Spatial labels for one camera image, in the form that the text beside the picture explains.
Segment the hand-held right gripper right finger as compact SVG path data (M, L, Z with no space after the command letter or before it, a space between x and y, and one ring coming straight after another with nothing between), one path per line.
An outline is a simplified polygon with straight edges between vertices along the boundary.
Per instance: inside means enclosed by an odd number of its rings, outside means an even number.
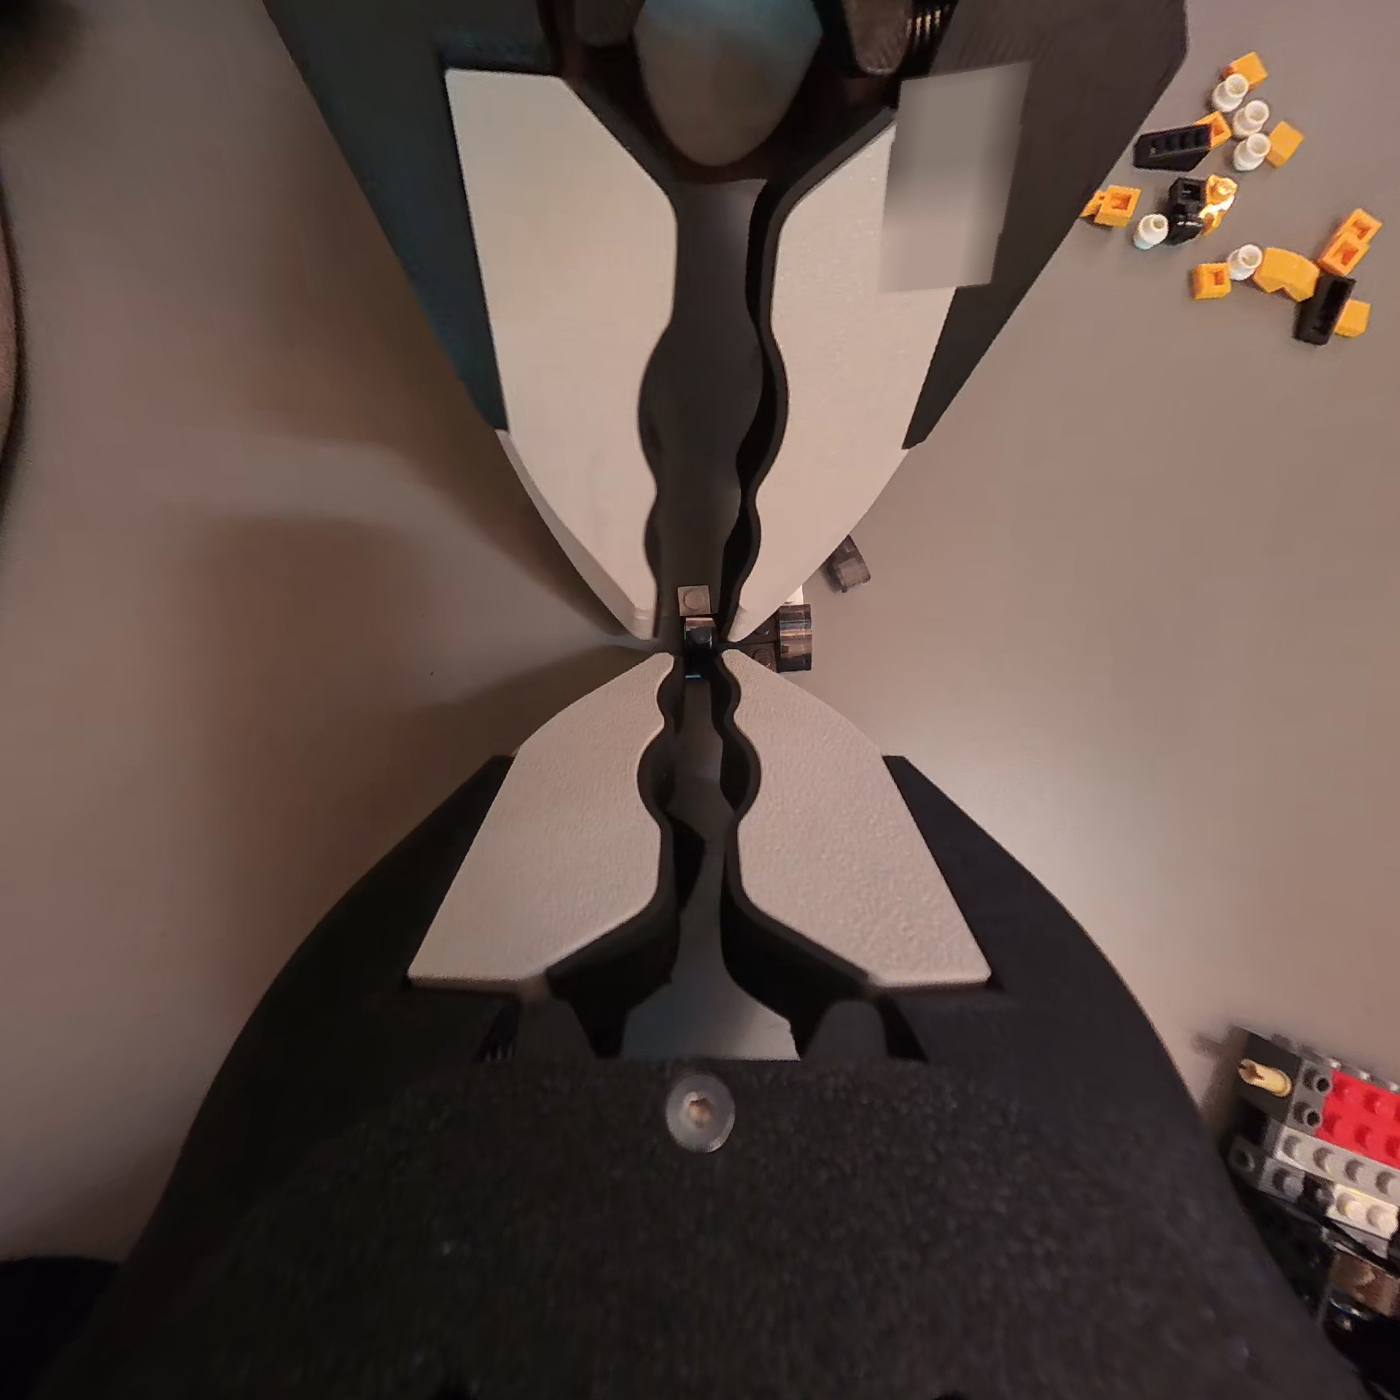
M714 664L725 964L756 998L987 985L989 963L879 749L742 652Z

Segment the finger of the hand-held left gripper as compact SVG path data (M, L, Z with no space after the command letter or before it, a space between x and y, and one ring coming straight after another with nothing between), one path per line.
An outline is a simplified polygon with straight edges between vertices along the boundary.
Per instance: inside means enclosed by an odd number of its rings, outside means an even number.
M574 569L656 628L646 369L674 316L676 210L560 78L450 69L447 99L507 426L499 443Z
M897 118L850 124L760 192L744 301L760 403L740 453L729 639L748 638L879 498L902 459L954 288L883 285Z

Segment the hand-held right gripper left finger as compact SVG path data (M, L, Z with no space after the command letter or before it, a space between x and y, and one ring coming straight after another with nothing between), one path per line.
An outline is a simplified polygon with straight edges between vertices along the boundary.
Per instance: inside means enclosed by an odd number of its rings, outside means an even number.
M601 952L669 881L676 656L656 652L515 753L408 978L525 993Z

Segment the black plate with white studs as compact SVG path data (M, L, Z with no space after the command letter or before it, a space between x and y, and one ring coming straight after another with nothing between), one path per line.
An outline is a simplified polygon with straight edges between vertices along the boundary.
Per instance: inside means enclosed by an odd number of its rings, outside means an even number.
M689 614L710 614L709 586L681 586L676 593L680 622ZM718 656L740 652L775 674L805 674L813 669L813 610L799 588L769 620L760 622L742 639L722 638L718 631Z

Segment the pile of small lego pieces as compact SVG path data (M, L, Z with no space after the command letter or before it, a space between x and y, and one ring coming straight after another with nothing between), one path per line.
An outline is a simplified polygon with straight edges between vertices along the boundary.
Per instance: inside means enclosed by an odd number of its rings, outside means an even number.
M1302 148L1305 131L1275 118L1260 87L1270 78L1256 50L1230 60L1189 124L1143 131L1131 147L1135 174L1171 182L1148 198L1137 186L1110 184L1093 195L1079 222L1126 229L1139 253L1187 249L1220 232L1240 205L1240 182L1283 170ZM1356 341L1369 330L1372 302L1356 294L1356 271L1375 246L1384 219L1353 208L1313 255L1244 243L1195 264L1187 289L1197 302L1217 302L1253 285L1294 304L1293 338L1321 349Z

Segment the partly built lego car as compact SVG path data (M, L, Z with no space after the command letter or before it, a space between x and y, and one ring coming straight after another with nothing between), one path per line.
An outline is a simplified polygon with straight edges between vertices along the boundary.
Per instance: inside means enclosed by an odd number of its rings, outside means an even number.
M1274 1262L1372 1399L1399 1396L1399 1084L1242 1032L1221 1136Z

